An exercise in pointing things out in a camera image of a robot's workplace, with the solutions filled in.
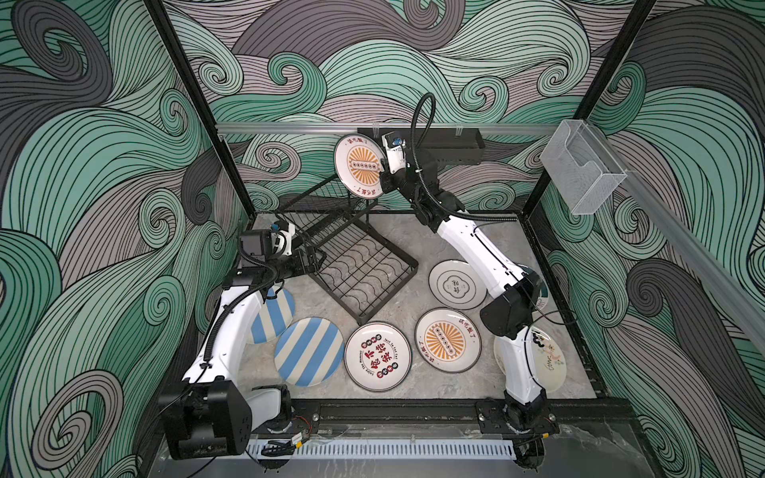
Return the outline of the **green red rimmed plate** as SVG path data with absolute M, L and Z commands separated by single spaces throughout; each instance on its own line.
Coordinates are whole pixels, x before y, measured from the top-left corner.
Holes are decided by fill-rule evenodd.
M 541 273 L 537 272 L 535 269 L 533 269 L 533 268 L 531 268 L 531 267 L 529 267 L 527 265 L 520 264 L 519 267 L 524 271 L 525 275 L 535 274 L 538 277 L 538 279 L 539 279 L 539 294 L 538 294 L 537 301 L 536 301 L 536 308 L 538 310 L 544 310 L 545 307 L 548 305 L 549 298 L 550 298 L 550 293 L 549 293 L 549 289 L 547 287 L 547 283 L 545 282 L 543 275 Z

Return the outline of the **white plate black motif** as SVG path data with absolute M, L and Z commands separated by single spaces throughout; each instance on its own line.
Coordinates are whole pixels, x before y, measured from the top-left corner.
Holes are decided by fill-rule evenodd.
M 442 305 L 456 310 L 472 310 L 486 298 L 487 289 L 473 268 L 465 261 L 444 260 L 428 275 L 430 292 Z

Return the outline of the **black wire dish rack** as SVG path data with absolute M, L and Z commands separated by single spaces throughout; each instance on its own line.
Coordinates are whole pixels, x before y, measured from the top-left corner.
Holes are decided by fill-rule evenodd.
M 288 194 L 277 215 L 318 261 L 312 278 L 356 322 L 370 322 L 416 275 L 418 261 L 371 224 L 376 201 L 353 195 L 336 175 Z

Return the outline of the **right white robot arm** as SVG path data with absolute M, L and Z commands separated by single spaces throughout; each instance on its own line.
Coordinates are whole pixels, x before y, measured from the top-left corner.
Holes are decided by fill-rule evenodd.
M 478 223 L 488 222 L 488 217 L 468 213 L 454 194 L 440 187 L 437 161 L 422 145 L 435 113 L 435 95 L 425 93 L 416 104 L 408 133 L 384 136 L 382 191 L 398 191 L 410 203 L 418 221 L 472 267 L 491 296 L 492 302 L 481 309 L 480 319 L 499 344 L 510 427 L 519 432 L 553 434 L 558 426 L 527 345 L 542 280 L 535 272 L 525 273 L 480 230 Z

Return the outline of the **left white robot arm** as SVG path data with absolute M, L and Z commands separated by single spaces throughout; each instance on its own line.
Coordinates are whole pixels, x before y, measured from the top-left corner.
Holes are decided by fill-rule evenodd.
M 284 281 L 312 274 L 322 262 L 285 219 L 244 232 L 237 252 L 198 355 L 157 401 L 174 460 L 243 454 L 253 431 L 284 433 L 293 420 L 286 386 L 241 390 L 238 373 L 246 346 L 277 339 L 293 322 L 295 301 Z

